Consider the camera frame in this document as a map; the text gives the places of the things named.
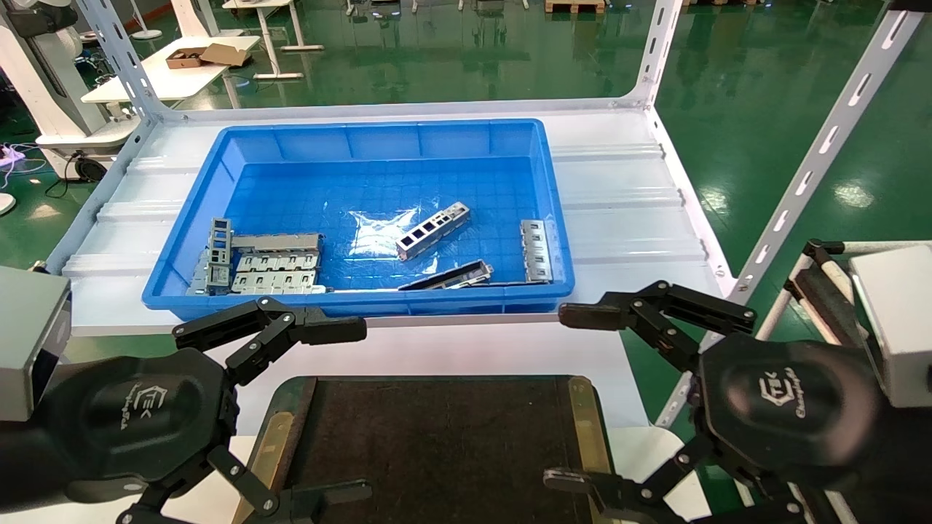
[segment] white shelf surface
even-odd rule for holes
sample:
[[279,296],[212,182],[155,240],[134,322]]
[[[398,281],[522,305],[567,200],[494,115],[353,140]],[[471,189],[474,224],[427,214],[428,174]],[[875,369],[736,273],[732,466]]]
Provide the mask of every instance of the white shelf surface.
[[[576,274],[567,301],[596,302],[606,291],[634,291],[657,280],[720,296],[733,282],[727,268],[717,277],[710,266],[709,260],[724,258],[672,145],[661,147],[658,140],[668,144],[663,132],[654,138],[650,113],[462,112],[379,121],[489,117],[535,117],[544,123]],[[338,121],[366,120],[344,116]],[[334,121],[250,118],[248,124]],[[72,279],[75,336],[169,333],[180,323],[167,311],[147,309],[141,295],[217,133],[235,123],[192,120],[160,123],[153,130],[62,270]],[[254,431],[274,390],[296,375],[582,375],[598,388],[609,427],[648,425],[617,333],[568,329],[556,322],[555,313],[388,317],[368,323],[363,342],[288,352],[240,395],[240,431]],[[235,347],[212,356],[223,362]]]

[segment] sheet metal part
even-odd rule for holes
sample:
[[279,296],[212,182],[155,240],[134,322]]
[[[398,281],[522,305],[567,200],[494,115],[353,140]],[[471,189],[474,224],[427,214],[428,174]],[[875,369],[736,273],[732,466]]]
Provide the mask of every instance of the sheet metal part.
[[207,240],[206,289],[211,295],[223,295],[230,287],[230,223],[225,218],[214,218],[211,236]]
[[242,295],[317,295],[327,288],[316,285],[317,271],[251,271],[234,277],[232,291]]
[[443,211],[412,228],[395,241],[398,257],[410,260],[421,254],[437,241],[452,233],[469,220],[470,210],[462,202],[457,202]]
[[398,291],[415,291],[418,289],[460,289],[476,283],[487,281],[492,276],[492,267],[482,259],[465,266],[453,268],[443,273],[431,275],[398,288]]
[[321,262],[320,252],[247,254],[240,257],[236,266],[237,275],[250,271],[299,271],[317,269]]
[[321,250],[323,235],[237,235],[231,245],[241,253],[294,253]]
[[521,247],[524,249],[525,275],[529,283],[548,283],[554,279],[550,268],[550,250],[542,220],[521,221]]

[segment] brass edge strip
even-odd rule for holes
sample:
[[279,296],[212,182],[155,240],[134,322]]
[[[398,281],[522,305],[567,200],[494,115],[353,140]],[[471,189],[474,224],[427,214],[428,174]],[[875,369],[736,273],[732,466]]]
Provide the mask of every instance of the brass edge strip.
[[[596,391],[586,377],[569,379],[569,401],[576,425],[576,440],[580,445],[580,460],[584,471],[611,473],[609,449],[602,433],[602,418],[598,411]],[[589,499],[589,510],[593,524],[621,524],[621,520],[603,518],[596,505]]]
[[[259,443],[255,460],[249,464],[249,469],[267,487],[271,486],[275,472],[281,465],[281,456],[284,454],[285,444],[288,441],[288,432],[294,421],[295,415],[288,411],[280,411],[269,417],[266,434]],[[252,512],[253,507],[240,497],[240,504],[237,505],[236,513],[233,515],[233,524],[242,524]]]

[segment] black mat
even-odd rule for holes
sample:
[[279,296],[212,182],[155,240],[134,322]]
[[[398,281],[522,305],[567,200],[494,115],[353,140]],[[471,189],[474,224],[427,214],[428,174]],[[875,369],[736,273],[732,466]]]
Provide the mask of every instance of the black mat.
[[364,477],[328,523],[591,523],[584,495],[546,489],[581,467],[569,377],[321,379],[286,485]]

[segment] blue bin divider grid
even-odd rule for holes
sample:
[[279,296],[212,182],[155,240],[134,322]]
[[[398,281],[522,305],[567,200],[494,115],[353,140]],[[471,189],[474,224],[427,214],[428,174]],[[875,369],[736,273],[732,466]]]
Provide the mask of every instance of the blue bin divider grid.
[[[412,260],[394,242],[456,201],[470,220]],[[574,284],[549,148],[537,120],[233,127],[220,133],[145,288],[150,309],[197,318],[254,296],[185,296],[210,220],[234,235],[322,233],[318,284],[347,293],[276,296],[331,314],[552,310]],[[555,280],[375,292],[483,258],[492,282],[525,278],[519,223],[548,226]]]

